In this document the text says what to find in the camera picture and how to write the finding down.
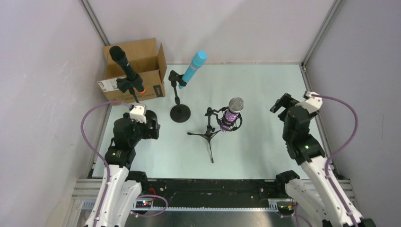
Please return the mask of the brown cardboard box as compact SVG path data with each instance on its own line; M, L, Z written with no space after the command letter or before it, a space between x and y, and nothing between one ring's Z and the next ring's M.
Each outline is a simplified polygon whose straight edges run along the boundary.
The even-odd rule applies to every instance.
M128 62L133 70L143 79L145 92L136 91L138 100L144 101L159 97L165 97L164 77L167 70L167 63L162 43L157 43L155 38L143 39L117 44L126 54ZM117 88L117 79L126 75L120 66L112 60L109 53L111 46L103 48L106 62L104 79L97 83L109 101L134 102L134 97L129 91L121 92Z

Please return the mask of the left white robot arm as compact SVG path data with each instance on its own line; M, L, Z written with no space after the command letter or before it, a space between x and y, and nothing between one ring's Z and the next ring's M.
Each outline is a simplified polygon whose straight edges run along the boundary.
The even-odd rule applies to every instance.
M147 177L135 172L128 179L135 158L135 146L146 139L158 139L160 125L157 115L144 107L134 107L116 120L113 138L104 156L104 177L86 227L123 227L135 199L141 194Z

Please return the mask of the black round-base mic stand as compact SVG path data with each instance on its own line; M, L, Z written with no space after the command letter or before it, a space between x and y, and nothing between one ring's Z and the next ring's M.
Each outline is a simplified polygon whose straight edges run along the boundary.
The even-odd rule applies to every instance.
M140 76L137 76L135 79L130 79L128 77L120 78L116 80L117 88L125 93L129 91L129 93L134 97L136 103L139 103L139 100L136 96L135 90L137 90L140 94L146 92L146 89L143 85L143 80Z
M181 104L180 98L177 93L177 85L185 87L187 83L183 80L183 75L178 74L174 70L170 71L168 80L171 82L171 86L174 89L175 101L175 106L173 106L170 111L170 117L174 122L183 123L190 118L191 111L188 106Z

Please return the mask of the black tripod shock-mount stand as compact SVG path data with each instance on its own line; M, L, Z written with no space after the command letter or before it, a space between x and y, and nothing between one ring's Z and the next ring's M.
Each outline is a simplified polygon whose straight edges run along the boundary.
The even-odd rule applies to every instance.
M220 123L220 119L223 116L224 111L227 109L228 107L222 107L219 110L215 110L212 109L211 107L209 107L205 113L205 116L208 118L208 125L207 125L207 129L206 132L204 134L199 134L199 133L191 133L188 132L187 134L190 136L201 136L203 137L209 145L209 150L210 150L210 160L211 163L214 163L214 158L213 158L213 152L212 152L212 148L211 148L211 140L219 133L222 132L220 129L217 131L215 127L212 127L211 125L211 117L214 115L216 116L216 120L217 123L219 125Z

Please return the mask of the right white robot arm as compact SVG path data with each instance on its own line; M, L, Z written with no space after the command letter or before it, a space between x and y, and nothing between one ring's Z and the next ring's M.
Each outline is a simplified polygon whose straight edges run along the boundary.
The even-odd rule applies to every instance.
M315 191L310 191L299 175L289 170L276 176L278 187L295 200L310 217L305 222L311 227L374 227L370 218L365 218L353 205L341 188L318 140L310 133L310 122L319 113L325 96L307 91L304 101L285 93L272 106L283 121L282 138L289 156L309 177Z

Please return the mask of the black microphone orange end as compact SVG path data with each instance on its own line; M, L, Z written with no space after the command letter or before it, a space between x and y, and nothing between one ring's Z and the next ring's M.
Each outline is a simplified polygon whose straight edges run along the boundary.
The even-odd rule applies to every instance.
M112 60L123 70L126 77L135 79L137 76L140 76L131 66L121 47L112 46L109 50L109 54Z

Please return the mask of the teal microphone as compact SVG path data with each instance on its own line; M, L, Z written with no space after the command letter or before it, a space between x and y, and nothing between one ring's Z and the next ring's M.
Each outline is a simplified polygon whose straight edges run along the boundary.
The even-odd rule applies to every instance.
M194 74L197 72L197 70L202 67L206 60L208 58L208 55L205 51L198 51L192 58L192 61L185 71L185 73L182 76L183 82L186 84L191 80L191 78L194 76Z

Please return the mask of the purple glitter microphone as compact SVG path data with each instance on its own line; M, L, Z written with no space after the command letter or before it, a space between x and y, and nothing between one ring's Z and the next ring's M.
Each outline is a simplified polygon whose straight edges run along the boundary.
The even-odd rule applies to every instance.
M244 101L240 97L234 97L229 101L228 108L224 111L222 118L220 119L220 130L236 131L242 125L242 117L240 112L244 108Z

